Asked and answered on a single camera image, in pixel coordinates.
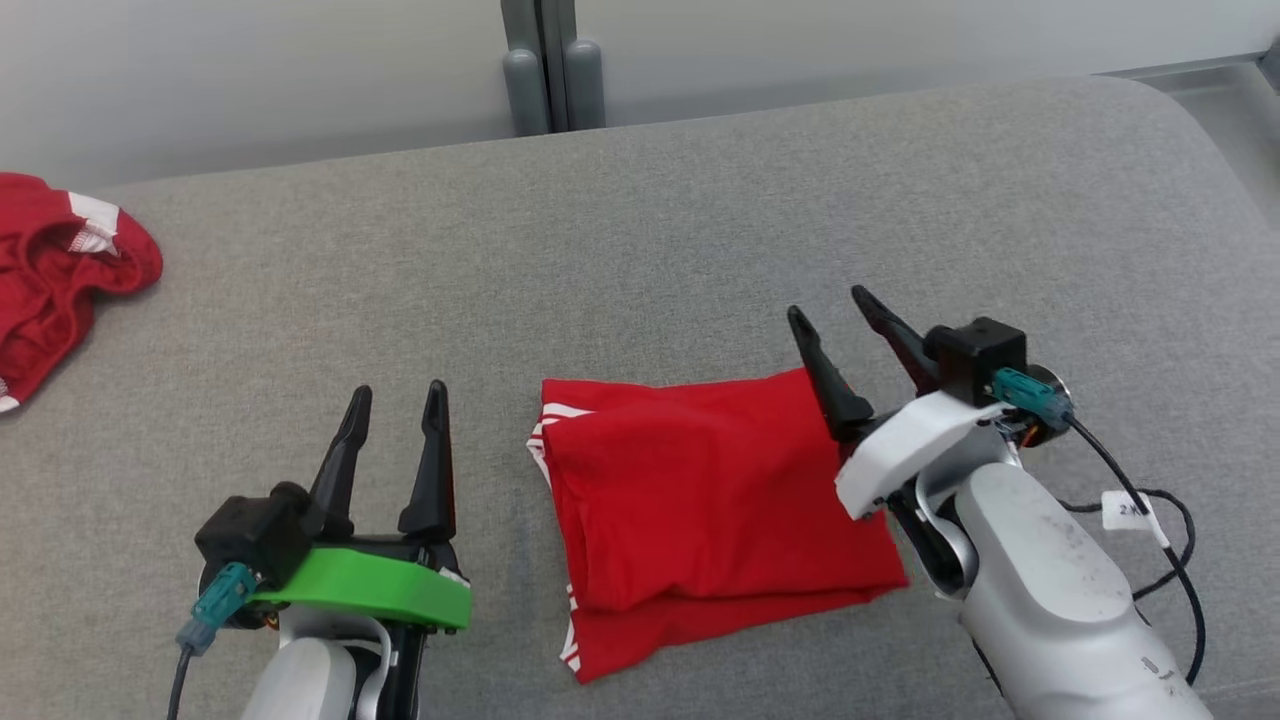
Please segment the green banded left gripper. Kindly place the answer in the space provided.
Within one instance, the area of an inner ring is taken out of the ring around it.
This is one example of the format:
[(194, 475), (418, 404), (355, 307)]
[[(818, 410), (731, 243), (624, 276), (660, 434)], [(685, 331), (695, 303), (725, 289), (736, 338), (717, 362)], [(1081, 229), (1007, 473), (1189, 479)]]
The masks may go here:
[(252, 562), (262, 575), (248, 600), (248, 626), (280, 630), (287, 609), (311, 609), (416, 628), (428, 634), (468, 629), (474, 594), (460, 566), (449, 395), (433, 380), (422, 410), (422, 452), (402, 537), (351, 538), (349, 502), (358, 452), (369, 436), (372, 389), (358, 386), (310, 489), (305, 530)]

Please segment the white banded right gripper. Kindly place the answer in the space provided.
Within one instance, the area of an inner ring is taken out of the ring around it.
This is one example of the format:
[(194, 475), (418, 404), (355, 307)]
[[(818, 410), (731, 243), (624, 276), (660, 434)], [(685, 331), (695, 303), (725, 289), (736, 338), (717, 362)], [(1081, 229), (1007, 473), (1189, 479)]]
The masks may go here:
[(932, 501), (957, 491), (975, 470), (1005, 461), (1006, 441), (997, 420), (1006, 406), (974, 407), (936, 392), (940, 372), (925, 354), (924, 338), (865, 286), (852, 287), (852, 301), (890, 346), (916, 393), (927, 396), (873, 430), (870, 402), (829, 360), (805, 313), (796, 305), (787, 307), (788, 327), (831, 439), (858, 445), (836, 477), (838, 500), (854, 518), (883, 509), (896, 520), (934, 591), (960, 600), (977, 578), (977, 550), (956, 521), (938, 515)]

